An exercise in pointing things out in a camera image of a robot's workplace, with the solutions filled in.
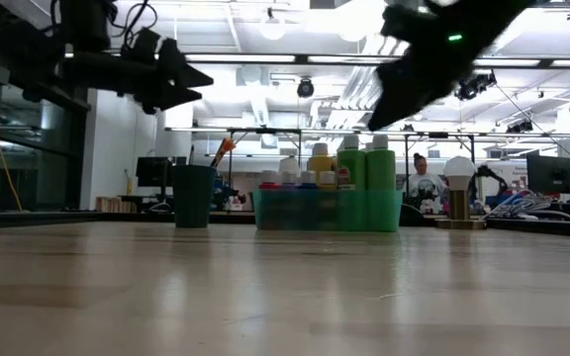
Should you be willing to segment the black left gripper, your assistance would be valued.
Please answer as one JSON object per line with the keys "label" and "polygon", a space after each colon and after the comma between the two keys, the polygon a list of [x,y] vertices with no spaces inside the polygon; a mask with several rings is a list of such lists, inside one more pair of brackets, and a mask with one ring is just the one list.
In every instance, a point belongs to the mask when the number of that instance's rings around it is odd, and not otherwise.
{"label": "black left gripper", "polygon": [[[143,111],[152,115],[202,99],[187,88],[214,84],[214,79],[192,67],[179,50],[177,41],[162,41],[158,59],[123,58],[99,52],[77,52],[62,63],[62,78],[76,86],[132,95]],[[166,79],[187,88],[168,87]]]}

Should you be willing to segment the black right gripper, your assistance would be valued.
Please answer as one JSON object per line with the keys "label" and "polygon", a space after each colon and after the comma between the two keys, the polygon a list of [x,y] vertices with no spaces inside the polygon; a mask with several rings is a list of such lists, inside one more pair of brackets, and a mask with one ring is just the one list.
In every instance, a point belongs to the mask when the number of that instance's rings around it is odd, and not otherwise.
{"label": "black right gripper", "polygon": [[425,0],[425,12],[388,5],[380,35],[410,44],[375,69],[381,94],[367,128],[380,131],[448,95],[472,62],[536,0]]}

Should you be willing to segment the orange fan-tip paintbrush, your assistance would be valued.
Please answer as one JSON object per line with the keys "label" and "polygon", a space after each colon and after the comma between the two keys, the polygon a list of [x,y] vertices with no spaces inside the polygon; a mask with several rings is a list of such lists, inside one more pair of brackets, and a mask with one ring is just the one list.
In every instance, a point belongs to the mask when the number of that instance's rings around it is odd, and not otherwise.
{"label": "orange fan-tip paintbrush", "polygon": [[224,158],[224,156],[228,152],[232,151],[235,148],[236,148],[236,144],[231,138],[229,138],[229,137],[224,138],[222,140],[217,152],[215,153],[215,155],[214,155],[214,157],[210,163],[210,166],[213,168],[217,168],[219,166],[220,162],[222,161],[222,159]]}

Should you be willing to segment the large yellow paint bottle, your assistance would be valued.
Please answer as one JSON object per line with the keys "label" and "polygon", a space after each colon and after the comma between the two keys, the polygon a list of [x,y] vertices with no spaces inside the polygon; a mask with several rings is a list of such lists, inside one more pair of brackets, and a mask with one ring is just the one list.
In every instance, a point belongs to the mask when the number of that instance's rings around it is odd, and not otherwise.
{"label": "large yellow paint bottle", "polygon": [[335,172],[334,160],[329,155],[329,147],[326,143],[319,142],[314,144],[312,156],[308,160],[308,169],[316,172],[317,185],[319,183],[319,175],[321,171]]}

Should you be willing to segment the small black monitor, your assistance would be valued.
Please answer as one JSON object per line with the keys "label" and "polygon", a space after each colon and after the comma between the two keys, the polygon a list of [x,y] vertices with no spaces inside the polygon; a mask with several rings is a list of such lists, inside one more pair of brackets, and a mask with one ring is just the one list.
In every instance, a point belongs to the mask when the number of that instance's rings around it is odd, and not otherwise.
{"label": "small black monitor", "polygon": [[186,162],[185,156],[139,157],[136,170],[138,186],[159,188],[157,199],[162,202],[166,198],[166,188],[172,181],[173,167],[185,165]]}

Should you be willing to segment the dark green plastic cup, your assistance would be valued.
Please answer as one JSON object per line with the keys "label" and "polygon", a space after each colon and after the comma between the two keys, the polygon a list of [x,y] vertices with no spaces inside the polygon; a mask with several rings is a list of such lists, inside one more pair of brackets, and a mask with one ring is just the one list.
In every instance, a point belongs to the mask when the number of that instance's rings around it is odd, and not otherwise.
{"label": "dark green plastic cup", "polygon": [[217,171],[210,166],[177,165],[173,168],[175,225],[208,226]]}

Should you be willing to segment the white globe brass lamp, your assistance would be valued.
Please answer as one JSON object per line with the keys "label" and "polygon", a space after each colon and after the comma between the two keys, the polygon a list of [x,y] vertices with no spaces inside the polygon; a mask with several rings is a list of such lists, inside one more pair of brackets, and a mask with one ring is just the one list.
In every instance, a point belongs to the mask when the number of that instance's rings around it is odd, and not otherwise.
{"label": "white globe brass lamp", "polygon": [[435,226],[444,229],[484,229],[485,224],[472,220],[469,208],[469,185],[476,171],[474,163],[467,157],[455,156],[444,166],[443,173],[448,181],[448,218],[437,220]]}

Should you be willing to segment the person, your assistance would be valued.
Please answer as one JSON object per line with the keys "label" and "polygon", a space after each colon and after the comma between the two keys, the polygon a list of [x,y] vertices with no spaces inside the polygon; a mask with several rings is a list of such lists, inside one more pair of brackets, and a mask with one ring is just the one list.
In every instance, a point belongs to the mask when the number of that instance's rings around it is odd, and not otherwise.
{"label": "person", "polygon": [[422,213],[443,213],[447,185],[438,175],[428,172],[427,159],[419,153],[414,154],[414,167],[416,172],[406,183],[408,203]]}

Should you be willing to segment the wooden block stack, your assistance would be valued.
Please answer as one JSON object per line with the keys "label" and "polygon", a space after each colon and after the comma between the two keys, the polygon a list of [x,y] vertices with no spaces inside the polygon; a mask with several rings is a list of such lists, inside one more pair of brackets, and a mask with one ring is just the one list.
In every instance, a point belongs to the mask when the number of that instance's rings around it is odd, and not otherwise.
{"label": "wooden block stack", "polygon": [[97,197],[95,210],[111,214],[136,214],[138,212],[135,202],[123,200],[120,197]]}

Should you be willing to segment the translucent teal plastic bin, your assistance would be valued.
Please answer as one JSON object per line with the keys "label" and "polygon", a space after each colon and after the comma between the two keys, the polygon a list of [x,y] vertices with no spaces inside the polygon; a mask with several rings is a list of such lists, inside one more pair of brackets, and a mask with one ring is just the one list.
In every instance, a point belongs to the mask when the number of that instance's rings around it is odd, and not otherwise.
{"label": "translucent teal plastic bin", "polygon": [[255,223],[267,230],[395,232],[403,195],[394,190],[258,190]]}

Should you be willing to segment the black computer monitor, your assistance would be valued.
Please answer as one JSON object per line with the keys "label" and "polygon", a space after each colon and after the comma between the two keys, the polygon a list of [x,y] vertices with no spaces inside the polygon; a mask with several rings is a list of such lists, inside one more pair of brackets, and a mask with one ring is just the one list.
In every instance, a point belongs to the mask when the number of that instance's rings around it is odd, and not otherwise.
{"label": "black computer monitor", "polygon": [[536,193],[570,193],[570,158],[528,155],[527,186]]}

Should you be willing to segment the black overhead frame bar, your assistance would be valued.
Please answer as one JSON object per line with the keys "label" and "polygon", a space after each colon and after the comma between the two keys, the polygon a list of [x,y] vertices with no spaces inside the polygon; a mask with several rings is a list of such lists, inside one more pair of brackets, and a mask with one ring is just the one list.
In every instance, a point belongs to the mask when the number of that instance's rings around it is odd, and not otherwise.
{"label": "black overhead frame bar", "polygon": [[[363,54],[279,54],[279,53],[185,53],[189,63],[196,64],[296,64],[375,66],[399,59],[399,56]],[[473,61],[477,68],[570,70],[570,58],[487,56]]]}

